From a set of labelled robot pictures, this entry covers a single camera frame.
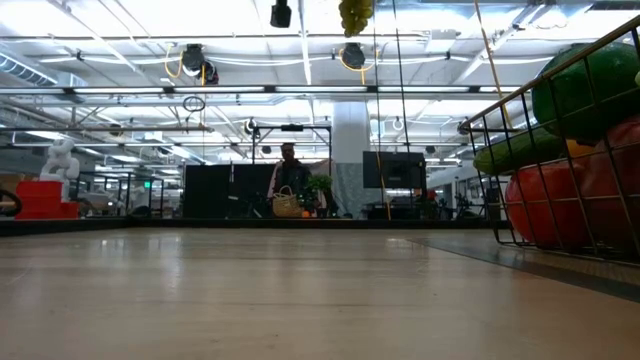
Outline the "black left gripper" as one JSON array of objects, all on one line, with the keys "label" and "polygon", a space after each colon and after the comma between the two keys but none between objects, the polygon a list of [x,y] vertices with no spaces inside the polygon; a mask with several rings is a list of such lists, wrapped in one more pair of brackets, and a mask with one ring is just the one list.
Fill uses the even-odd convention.
[{"label": "black left gripper", "polygon": [[270,25],[274,28],[289,28],[291,16],[292,10],[288,5],[288,0],[275,0],[271,7]]}]

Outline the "green grape bunch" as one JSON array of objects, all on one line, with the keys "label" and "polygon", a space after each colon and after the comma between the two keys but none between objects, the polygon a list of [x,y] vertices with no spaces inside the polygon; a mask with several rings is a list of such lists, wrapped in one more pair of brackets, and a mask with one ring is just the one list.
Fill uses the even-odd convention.
[{"label": "green grape bunch", "polygon": [[341,0],[338,9],[347,38],[359,35],[374,14],[373,0]]}]

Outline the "green cucumber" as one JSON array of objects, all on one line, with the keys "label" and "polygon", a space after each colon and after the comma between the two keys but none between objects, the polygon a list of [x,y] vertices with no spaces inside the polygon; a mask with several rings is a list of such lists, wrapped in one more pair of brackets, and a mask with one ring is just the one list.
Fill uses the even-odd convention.
[{"label": "green cucumber", "polygon": [[521,167],[557,159],[564,152],[561,137],[549,133],[543,128],[510,136],[509,140],[491,142],[475,155],[473,166],[476,170],[500,175],[515,171]]}]

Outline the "bright red apple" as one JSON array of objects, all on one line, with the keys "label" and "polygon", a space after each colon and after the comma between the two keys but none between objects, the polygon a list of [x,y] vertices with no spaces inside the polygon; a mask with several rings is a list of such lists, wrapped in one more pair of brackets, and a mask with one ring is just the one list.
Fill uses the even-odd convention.
[{"label": "bright red apple", "polygon": [[505,200],[512,226],[526,241],[569,251],[590,244],[566,161],[519,170],[507,184]]}]

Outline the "large green lime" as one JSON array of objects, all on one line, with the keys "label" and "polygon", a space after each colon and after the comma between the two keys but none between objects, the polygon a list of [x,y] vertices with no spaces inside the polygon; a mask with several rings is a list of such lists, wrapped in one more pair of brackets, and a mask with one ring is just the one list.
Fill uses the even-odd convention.
[{"label": "large green lime", "polygon": [[533,114],[545,130],[595,143],[606,130],[640,114],[636,49],[609,43],[532,89]]}]

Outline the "maroon squarish apple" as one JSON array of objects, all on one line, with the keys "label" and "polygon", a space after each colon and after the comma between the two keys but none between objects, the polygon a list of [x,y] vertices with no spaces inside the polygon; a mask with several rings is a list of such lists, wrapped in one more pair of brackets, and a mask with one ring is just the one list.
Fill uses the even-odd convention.
[{"label": "maroon squarish apple", "polygon": [[605,243],[608,240],[609,200],[604,199],[604,196],[616,193],[609,157],[605,153],[587,158],[581,192],[587,197],[585,208],[594,239],[599,243]]}]

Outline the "wicker basket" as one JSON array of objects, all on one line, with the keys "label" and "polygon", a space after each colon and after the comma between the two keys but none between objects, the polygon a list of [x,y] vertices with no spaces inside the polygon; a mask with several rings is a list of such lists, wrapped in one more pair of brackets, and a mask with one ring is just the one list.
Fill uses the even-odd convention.
[{"label": "wicker basket", "polygon": [[276,217],[300,218],[303,216],[304,209],[301,207],[291,187],[285,185],[273,194],[272,211]]}]

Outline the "person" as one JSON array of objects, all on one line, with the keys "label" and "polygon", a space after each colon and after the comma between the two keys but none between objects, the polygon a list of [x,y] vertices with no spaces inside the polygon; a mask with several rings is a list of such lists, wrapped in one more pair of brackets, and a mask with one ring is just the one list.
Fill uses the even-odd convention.
[{"label": "person", "polygon": [[293,143],[284,143],[280,149],[282,160],[275,165],[268,191],[268,199],[271,201],[271,206],[273,194],[278,192],[283,186],[288,185],[298,198],[304,212],[309,212],[303,207],[302,192],[311,172],[295,157]]}]

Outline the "green leafy potted plant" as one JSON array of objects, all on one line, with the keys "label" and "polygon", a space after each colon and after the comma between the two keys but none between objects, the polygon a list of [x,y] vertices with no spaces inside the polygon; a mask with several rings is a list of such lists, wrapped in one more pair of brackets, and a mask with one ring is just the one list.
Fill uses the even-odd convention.
[{"label": "green leafy potted plant", "polygon": [[303,207],[309,211],[328,210],[332,204],[332,178],[310,175],[302,192]]}]

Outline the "black partition panel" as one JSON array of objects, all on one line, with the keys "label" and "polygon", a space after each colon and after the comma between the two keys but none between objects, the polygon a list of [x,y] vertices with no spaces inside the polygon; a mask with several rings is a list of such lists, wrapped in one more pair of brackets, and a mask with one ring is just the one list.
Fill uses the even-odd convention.
[{"label": "black partition panel", "polygon": [[271,164],[189,165],[184,171],[184,218],[237,219],[271,216],[267,195]]}]

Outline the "black monitor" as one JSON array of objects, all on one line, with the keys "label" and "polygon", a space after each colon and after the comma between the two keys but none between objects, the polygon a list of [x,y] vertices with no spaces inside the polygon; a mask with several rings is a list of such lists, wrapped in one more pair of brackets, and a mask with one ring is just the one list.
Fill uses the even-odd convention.
[{"label": "black monitor", "polygon": [[365,151],[363,153],[363,187],[424,189],[426,164],[422,153]]}]

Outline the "red bin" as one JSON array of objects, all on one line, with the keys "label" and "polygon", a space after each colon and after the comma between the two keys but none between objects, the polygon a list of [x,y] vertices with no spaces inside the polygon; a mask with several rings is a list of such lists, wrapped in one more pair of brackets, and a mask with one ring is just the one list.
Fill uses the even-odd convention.
[{"label": "red bin", "polygon": [[22,181],[16,194],[22,210],[18,220],[63,220],[78,218],[78,204],[62,198],[63,184],[56,181]]}]

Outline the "black background rig frame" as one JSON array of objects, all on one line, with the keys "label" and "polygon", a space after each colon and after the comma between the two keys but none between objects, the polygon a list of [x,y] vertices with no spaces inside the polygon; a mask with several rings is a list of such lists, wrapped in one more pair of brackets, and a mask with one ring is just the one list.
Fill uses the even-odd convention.
[{"label": "black background rig frame", "polygon": [[255,125],[251,130],[251,161],[256,161],[256,147],[262,144],[273,131],[281,132],[304,132],[311,131],[321,143],[328,148],[328,162],[332,164],[333,155],[333,135],[331,125],[304,125],[304,124],[284,124],[284,125]]}]

